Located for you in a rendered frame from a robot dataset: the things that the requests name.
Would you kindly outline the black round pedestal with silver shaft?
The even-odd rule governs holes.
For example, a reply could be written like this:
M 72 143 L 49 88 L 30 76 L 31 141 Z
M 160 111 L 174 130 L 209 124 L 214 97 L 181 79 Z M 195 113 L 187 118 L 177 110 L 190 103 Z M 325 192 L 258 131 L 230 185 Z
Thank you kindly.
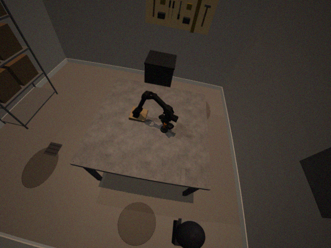
M 168 128 L 164 128 L 164 127 L 162 126 L 160 130 L 161 130 L 162 133 L 166 133 L 166 132 L 168 131 Z

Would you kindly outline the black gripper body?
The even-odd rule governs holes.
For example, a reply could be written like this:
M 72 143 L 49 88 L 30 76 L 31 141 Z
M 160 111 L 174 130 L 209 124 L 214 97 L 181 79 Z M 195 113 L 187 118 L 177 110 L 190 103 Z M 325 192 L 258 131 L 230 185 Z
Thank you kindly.
M 172 129 L 172 128 L 174 127 L 174 125 L 173 125 L 172 123 L 169 122 L 170 119 L 165 119 L 165 118 L 164 118 L 164 114 L 159 115 L 159 119 L 161 119 L 164 123 L 167 124 L 167 128 L 168 128 L 169 130 Z

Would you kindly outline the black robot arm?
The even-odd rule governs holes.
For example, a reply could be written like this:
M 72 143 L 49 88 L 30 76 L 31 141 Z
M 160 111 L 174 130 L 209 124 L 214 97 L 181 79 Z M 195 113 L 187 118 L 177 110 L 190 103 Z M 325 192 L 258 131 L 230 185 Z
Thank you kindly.
M 152 95 L 152 96 L 150 96 Z M 140 116 L 140 112 L 143 110 L 142 106 L 145 102 L 145 100 L 148 100 L 148 99 L 154 99 L 162 108 L 163 108 L 163 114 L 164 115 L 164 118 L 165 119 L 170 119 L 170 121 L 174 121 L 174 122 L 177 122 L 178 120 L 178 116 L 174 115 L 174 111 L 173 111 L 173 108 L 166 104 L 164 101 L 162 101 L 156 93 L 153 93 L 152 91 L 146 91 L 142 94 L 141 96 L 141 101 L 138 105 L 138 107 L 136 107 L 132 113 L 133 113 L 133 117 L 134 118 L 138 118 Z

